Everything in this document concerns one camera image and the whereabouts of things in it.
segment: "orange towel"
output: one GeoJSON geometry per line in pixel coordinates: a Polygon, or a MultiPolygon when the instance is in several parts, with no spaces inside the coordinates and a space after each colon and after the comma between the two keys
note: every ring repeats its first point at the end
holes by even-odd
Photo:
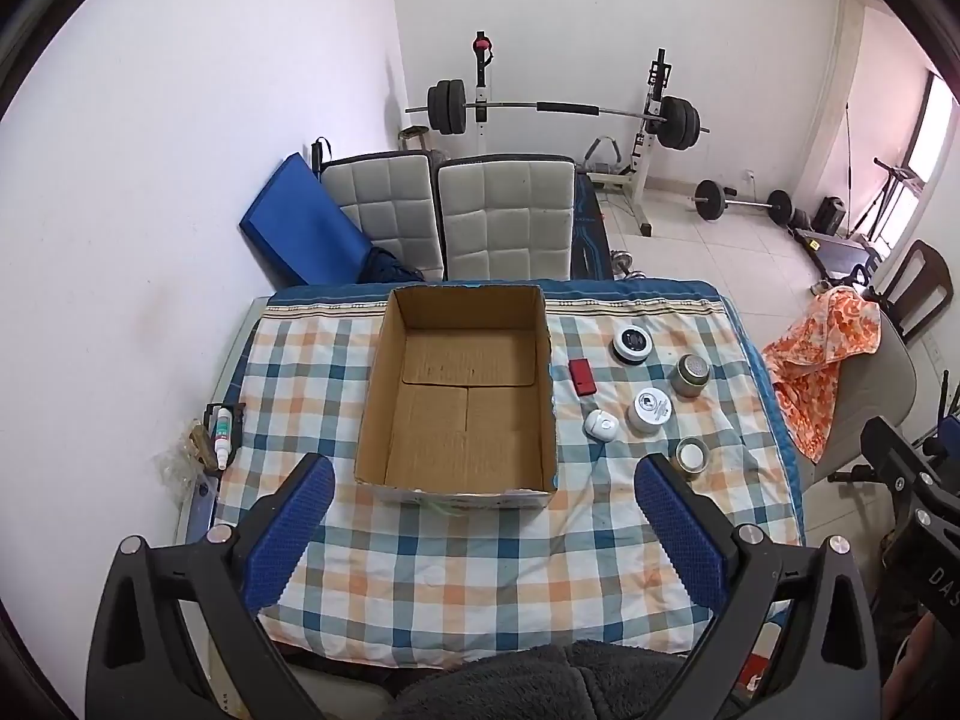
{"type": "Polygon", "coordinates": [[[824,454],[840,361],[880,346],[880,306],[851,287],[819,295],[784,336],[763,349],[776,402],[797,448],[815,463],[824,454]]]}

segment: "open cardboard box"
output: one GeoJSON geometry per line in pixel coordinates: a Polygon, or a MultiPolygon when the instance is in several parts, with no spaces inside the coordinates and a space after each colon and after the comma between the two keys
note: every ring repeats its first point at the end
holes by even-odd
{"type": "Polygon", "coordinates": [[[354,475],[387,498],[535,507],[556,490],[544,294],[530,285],[390,293],[354,475]]]}

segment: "black speaker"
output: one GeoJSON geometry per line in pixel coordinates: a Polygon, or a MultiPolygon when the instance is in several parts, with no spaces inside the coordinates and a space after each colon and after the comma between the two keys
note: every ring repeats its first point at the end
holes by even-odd
{"type": "Polygon", "coordinates": [[[847,214],[847,204],[838,197],[824,197],[810,226],[824,235],[836,235],[843,217],[847,214]]]}

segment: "power outlet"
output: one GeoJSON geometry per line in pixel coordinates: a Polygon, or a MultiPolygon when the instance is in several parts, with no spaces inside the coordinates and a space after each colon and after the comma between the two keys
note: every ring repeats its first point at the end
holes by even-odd
{"type": "Polygon", "coordinates": [[[923,335],[920,336],[920,340],[923,342],[923,348],[926,349],[926,354],[930,357],[930,362],[933,363],[933,370],[937,372],[937,378],[942,380],[944,378],[944,371],[947,369],[947,364],[944,362],[943,354],[940,353],[937,341],[933,340],[933,333],[923,333],[923,335]]]}

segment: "table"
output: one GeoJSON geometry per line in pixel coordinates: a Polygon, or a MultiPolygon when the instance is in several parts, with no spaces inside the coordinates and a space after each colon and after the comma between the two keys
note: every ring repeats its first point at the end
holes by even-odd
{"type": "Polygon", "coordinates": [[[368,369],[391,285],[301,287],[264,308],[227,399],[247,404],[243,445],[224,474],[217,522],[236,523],[305,452],[330,457],[337,493],[291,581],[261,621],[269,635],[342,661],[449,667],[464,659],[593,638],[689,650],[709,619],[691,605],[632,494],[637,460],[698,435],[712,451],[692,486],[733,524],[800,543],[793,450],[769,377],[728,301],[702,282],[539,282],[553,344],[559,489],[546,509],[452,517],[379,501],[353,483],[368,369]],[[650,331],[641,367],[611,358],[619,324],[650,331]],[[693,401],[675,399],[664,432],[628,428],[599,445],[593,408],[623,413],[630,393],[680,355],[709,360],[693,401]],[[566,364],[586,357],[598,391],[581,401],[566,364]]]}

